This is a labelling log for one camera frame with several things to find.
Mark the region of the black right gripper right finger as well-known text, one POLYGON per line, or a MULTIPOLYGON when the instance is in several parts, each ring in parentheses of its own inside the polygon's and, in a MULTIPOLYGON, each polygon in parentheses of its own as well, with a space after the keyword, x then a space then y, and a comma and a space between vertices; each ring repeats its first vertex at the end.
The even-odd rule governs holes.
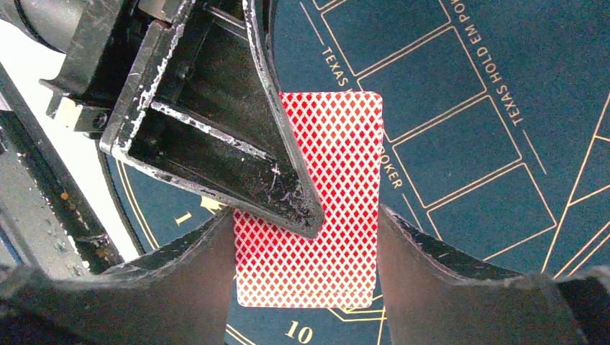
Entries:
POLYGON ((378 271, 394 344, 607 344, 609 268, 552 279, 482 262, 412 226, 378 219, 378 271))

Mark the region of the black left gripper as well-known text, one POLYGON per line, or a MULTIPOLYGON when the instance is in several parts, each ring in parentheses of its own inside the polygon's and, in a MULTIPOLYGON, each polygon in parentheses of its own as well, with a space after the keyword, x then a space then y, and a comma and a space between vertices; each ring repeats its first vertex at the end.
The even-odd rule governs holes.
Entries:
POLYGON ((53 91, 47 115, 71 131, 102 133, 153 23, 169 29, 183 1, 2 1, 1 20, 65 54, 40 82, 53 91))

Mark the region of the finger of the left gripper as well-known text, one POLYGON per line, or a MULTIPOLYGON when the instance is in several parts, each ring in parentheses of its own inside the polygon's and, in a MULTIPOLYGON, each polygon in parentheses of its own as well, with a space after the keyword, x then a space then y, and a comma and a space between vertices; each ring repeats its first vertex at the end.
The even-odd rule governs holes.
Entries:
POLYGON ((273 62, 275 1, 180 1, 153 20, 100 147, 308 239, 324 211, 273 62))

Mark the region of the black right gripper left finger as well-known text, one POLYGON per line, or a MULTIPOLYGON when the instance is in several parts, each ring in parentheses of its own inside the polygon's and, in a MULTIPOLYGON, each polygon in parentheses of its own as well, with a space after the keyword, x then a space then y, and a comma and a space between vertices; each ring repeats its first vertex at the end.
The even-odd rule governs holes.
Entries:
POLYGON ((1 268, 3 344, 223 344, 235 275, 233 212, 100 275, 1 268))

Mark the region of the red playing card deck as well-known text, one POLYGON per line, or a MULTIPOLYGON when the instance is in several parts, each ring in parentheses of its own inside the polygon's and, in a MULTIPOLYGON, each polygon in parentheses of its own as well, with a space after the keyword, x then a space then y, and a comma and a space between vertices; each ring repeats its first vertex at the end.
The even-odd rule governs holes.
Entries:
POLYGON ((282 93, 324 211, 313 239, 235 210, 237 302, 367 308, 376 284, 383 100, 374 92, 282 93))

